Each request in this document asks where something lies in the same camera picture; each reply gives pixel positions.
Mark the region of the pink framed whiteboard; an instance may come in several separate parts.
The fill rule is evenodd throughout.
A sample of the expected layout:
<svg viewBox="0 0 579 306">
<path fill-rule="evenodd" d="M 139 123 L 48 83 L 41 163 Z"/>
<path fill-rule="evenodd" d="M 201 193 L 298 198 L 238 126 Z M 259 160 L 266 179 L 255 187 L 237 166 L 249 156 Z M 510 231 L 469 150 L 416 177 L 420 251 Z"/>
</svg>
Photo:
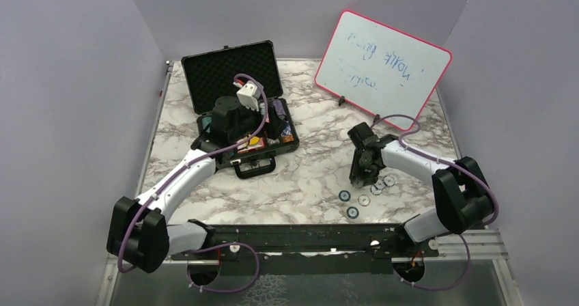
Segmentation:
<svg viewBox="0 0 579 306">
<path fill-rule="evenodd" d="M 344 10 L 314 77 L 317 86 L 407 131 L 453 59 L 451 51 Z"/>
</svg>

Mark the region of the purple chip stack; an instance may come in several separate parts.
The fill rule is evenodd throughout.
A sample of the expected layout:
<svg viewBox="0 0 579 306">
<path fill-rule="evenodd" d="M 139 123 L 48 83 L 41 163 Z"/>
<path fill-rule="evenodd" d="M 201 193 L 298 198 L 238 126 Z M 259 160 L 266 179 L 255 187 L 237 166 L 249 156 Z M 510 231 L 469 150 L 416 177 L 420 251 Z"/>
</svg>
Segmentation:
<svg viewBox="0 0 579 306">
<path fill-rule="evenodd" d="M 279 99 L 276 99 L 276 100 L 274 100 L 273 105 L 275 107 L 275 110 L 276 110 L 278 117 L 281 120 L 285 121 L 287 119 L 287 114 L 286 114 L 286 111 L 285 111 L 285 108 L 283 106 L 282 101 Z"/>
</svg>

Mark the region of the green blue poker chip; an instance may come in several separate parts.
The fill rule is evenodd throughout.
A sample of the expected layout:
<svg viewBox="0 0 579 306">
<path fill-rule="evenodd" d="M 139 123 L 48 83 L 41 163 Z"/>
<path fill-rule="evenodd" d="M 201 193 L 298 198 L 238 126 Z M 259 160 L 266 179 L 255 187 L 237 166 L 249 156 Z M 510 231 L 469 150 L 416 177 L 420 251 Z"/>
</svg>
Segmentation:
<svg viewBox="0 0 579 306">
<path fill-rule="evenodd" d="M 354 206 L 350 206 L 346 210 L 346 216 L 349 219 L 357 219 L 359 217 L 359 214 L 360 214 L 360 212 L 359 212 L 358 208 L 356 208 Z"/>
<path fill-rule="evenodd" d="M 350 199 L 351 199 L 351 194 L 350 194 L 350 192 L 347 191 L 347 190 L 342 190 L 342 191 L 340 191 L 340 192 L 338 193 L 338 198 L 339 198 L 339 200 L 342 201 L 342 202 L 347 202 L 347 201 L 350 201 Z"/>
</svg>

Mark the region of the green blue chip stack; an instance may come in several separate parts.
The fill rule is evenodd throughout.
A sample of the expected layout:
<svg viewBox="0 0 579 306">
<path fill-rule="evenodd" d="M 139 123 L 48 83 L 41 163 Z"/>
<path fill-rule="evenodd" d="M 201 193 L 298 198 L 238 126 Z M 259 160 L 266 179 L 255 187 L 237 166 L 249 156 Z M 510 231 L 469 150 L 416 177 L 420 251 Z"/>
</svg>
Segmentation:
<svg viewBox="0 0 579 306">
<path fill-rule="evenodd" d="M 212 123 L 212 118 L 210 116 L 205 116 L 202 118 L 201 124 L 202 124 L 202 132 L 203 133 L 208 133 L 210 131 L 210 125 Z"/>
</svg>

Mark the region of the red playing card deck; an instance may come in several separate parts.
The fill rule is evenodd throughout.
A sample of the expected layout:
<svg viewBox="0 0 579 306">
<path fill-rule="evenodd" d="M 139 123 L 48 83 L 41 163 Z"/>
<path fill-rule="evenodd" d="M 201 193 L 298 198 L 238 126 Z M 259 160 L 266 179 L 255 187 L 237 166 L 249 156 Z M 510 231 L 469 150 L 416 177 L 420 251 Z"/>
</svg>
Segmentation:
<svg viewBox="0 0 579 306">
<path fill-rule="evenodd" d="M 266 140 L 263 137 L 261 137 L 261 138 L 262 138 L 262 143 L 260 145 L 249 146 L 249 140 L 248 140 L 246 143 L 238 146 L 238 153 L 242 154 L 242 153 L 246 153 L 246 152 L 250 152 L 253 150 L 258 150 L 258 149 L 262 149 L 262 148 L 266 147 Z"/>
</svg>

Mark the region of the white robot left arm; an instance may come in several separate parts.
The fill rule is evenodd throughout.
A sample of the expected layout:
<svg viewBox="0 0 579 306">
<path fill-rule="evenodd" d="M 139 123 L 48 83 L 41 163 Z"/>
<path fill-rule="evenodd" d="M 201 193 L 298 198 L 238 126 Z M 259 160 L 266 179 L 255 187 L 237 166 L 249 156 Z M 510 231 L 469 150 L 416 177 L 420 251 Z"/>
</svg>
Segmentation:
<svg viewBox="0 0 579 306">
<path fill-rule="evenodd" d="M 298 137 L 287 103 L 252 99 L 247 107 L 237 96 L 216 99 L 213 110 L 197 124 L 199 136 L 184 158 L 152 188 L 134 199 L 116 201 L 107 251 L 117 256 L 117 269 L 152 273 L 166 257 L 190 251 L 197 258 L 214 252 L 209 229 L 198 221 L 169 225 L 183 201 L 219 169 L 233 167 L 239 178 L 273 171 L 275 156 L 294 151 Z"/>
</svg>

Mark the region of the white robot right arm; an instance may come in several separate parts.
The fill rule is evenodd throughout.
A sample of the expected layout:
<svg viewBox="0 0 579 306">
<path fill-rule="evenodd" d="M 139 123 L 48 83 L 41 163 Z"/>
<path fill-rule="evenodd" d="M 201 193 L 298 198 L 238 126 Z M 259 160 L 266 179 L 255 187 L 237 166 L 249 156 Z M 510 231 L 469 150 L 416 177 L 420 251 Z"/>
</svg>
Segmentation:
<svg viewBox="0 0 579 306">
<path fill-rule="evenodd" d="M 440 158 L 413 148 L 402 137 L 377 136 L 366 123 L 348 131 L 354 144 L 349 179 L 353 186 L 378 183 L 381 170 L 402 171 L 432 187 L 435 207 L 395 229 L 395 250 L 410 256 L 421 242 L 444 234 L 462 234 L 498 216 L 496 198 L 471 157 Z"/>
</svg>

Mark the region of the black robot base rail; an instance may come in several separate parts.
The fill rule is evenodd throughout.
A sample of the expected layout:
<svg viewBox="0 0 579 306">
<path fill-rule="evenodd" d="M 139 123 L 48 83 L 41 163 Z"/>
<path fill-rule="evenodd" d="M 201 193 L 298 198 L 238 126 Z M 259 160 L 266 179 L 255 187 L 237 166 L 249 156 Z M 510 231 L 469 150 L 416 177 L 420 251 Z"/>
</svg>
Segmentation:
<svg viewBox="0 0 579 306">
<path fill-rule="evenodd" d="M 414 244 L 395 224 L 213 225 L 203 248 L 219 251 L 174 253 L 197 270 L 218 268 L 224 276 L 260 274 L 386 274 L 393 262 L 435 258 L 428 241 Z"/>
</svg>

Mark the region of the black poker set case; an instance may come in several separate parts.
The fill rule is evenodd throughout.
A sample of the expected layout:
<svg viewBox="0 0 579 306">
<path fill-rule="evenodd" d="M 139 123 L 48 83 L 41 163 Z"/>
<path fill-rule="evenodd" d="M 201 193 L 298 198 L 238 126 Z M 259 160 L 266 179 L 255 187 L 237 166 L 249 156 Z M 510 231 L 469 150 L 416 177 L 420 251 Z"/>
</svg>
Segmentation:
<svg viewBox="0 0 579 306">
<path fill-rule="evenodd" d="M 298 148 L 271 41 L 185 56 L 181 64 L 198 116 L 191 147 L 209 153 L 243 142 L 215 157 L 217 169 L 249 179 L 274 171 L 276 156 Z"/>
</svg>

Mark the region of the blue white chip stack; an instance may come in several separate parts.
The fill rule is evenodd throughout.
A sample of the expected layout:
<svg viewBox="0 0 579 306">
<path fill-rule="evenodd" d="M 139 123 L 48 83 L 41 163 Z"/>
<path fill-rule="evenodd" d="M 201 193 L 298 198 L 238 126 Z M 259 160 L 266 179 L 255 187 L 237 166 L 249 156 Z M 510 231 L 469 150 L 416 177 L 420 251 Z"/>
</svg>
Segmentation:
<svg viewBox="0 0 579 306">
<path fill-rule="evenodd" d="M 287 125 L 282 133 L 281 133 L 281 140 L 283 143 L 289 143 L 295 140 L 294 134 L 292 132 L 292 128 L 290 125 Z"/>
</svg>

